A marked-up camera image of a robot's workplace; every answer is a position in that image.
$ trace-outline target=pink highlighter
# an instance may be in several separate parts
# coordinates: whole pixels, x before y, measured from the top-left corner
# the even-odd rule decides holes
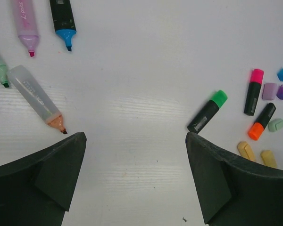
[[[33,11],[32,0],[10,0],[12,4],[17,34],[20,41],[28,49],[29,55],[34,56],[34,51],[39,44],[36,18]]]

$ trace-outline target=pink marker tip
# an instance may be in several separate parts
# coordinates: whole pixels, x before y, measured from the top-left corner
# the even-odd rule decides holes
[[[29,52],[30,57],[34,57],[34,52]]]

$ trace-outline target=pink highlighter cap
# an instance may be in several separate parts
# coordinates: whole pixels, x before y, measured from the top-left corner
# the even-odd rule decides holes
[[[262,84],[264,71],[261,69],[254,69],[251,73],[250,82],[257,82]]]

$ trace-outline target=orange highlighter cap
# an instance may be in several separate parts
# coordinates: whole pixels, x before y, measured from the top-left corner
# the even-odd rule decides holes
[[[256,122],[250,128],[250,130],[248,132],[248,135],[253,140],[259,140],[259,138],[260,138],[261,134],[263,133],[263,131],[264,131],[264,127],[260,123]]]

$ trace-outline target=orange highlighter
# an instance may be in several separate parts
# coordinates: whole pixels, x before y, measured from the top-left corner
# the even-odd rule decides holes
[[[248,135],[253,140],[259,140],[261,134],[268,125],[270,119],[275,113],[276,107],[273,103],[268,103],[263,111],[260,113],[259,117],[255,121],[254,125],[250,128]]]
[[[47,125],[60,130],[63,134],[67,134],[63,124],[62,113],[25,67],[22,65],[14,67],[7,72],[7,75],[9,80]]]

